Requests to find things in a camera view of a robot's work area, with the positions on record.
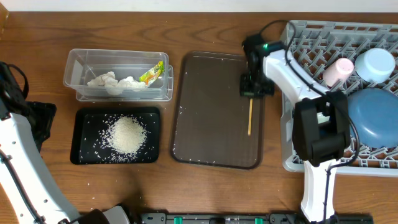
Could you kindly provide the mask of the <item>wooden chopstick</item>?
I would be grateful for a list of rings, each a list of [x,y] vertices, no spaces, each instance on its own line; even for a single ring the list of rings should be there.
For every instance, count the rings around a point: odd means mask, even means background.
[[[251,135],[251,127],[252,127],[252,105],[253,99],[249,99],[249,115],[248,115],[248,136]]]

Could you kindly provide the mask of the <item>pink plastic cup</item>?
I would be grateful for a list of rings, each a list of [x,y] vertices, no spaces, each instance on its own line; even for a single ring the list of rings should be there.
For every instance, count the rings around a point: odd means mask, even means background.
[[[323,81],[332,87],[339,81],[345,82],[354,72],[354,63],[348,58],[339,58],[323,72]]]

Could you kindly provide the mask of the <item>green yellow snack wrapper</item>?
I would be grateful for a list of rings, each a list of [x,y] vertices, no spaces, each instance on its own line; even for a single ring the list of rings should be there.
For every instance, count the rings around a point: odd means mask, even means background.
[[[150,70],[139,77],[139,81],[146,84],[149,87],[153,84],[158,77],[165,71],[164,62],[160,61],[158,64],[153,66]]]

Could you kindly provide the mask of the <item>dark blue plate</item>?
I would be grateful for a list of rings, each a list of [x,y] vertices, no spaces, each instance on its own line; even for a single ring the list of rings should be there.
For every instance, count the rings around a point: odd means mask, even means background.
[[[397,146],[397,97],[367,88],[348,97],[348,112],[360,143],[374,148]]]

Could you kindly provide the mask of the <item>light blue small bowl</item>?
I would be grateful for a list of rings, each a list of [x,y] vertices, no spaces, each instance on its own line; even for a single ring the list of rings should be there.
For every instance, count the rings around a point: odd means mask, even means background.
[[[393,72],[396,61],[390,52],[380,48],[367,50],[355,60],[356,73],[366,82],[382,83]]]

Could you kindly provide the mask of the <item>white rice pile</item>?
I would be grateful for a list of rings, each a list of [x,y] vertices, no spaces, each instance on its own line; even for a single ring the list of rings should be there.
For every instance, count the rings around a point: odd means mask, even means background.
[[[79,164],[135,164],[159,157],[159,117],[154,113],[88,114],[84,117]]]

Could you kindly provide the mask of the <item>white tissue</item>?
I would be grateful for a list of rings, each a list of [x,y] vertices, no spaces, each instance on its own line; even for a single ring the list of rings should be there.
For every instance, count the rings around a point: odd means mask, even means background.
[[[116,79],[114,72],[102,74],[87,83],[90,87],[103,86],[110,95],[120,95],[124,90],[134,88],[145,88],[144,82],[136,81],[133,77],[129,76],[121,80]]]

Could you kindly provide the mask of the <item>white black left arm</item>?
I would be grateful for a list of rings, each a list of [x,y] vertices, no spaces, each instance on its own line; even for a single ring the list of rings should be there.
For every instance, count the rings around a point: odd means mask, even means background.
[[[29,84],[20,87],[13,70],[20,69],[1,63],[1,186],[19,223],[129,223],[120,205],[82,215],[62,194],[40,155],[57,108],[27,101]]]

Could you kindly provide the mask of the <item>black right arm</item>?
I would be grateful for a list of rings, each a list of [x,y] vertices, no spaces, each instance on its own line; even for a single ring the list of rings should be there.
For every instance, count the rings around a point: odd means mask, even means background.
[[[292,144],[303,160],[301,210],[310,223],[326,223],[334,214],[336,168],[350,145],[348,99],[317,83],[280,42],[245,47],[248,73],[241,96],[260,98],[279,87],[294,106]]]

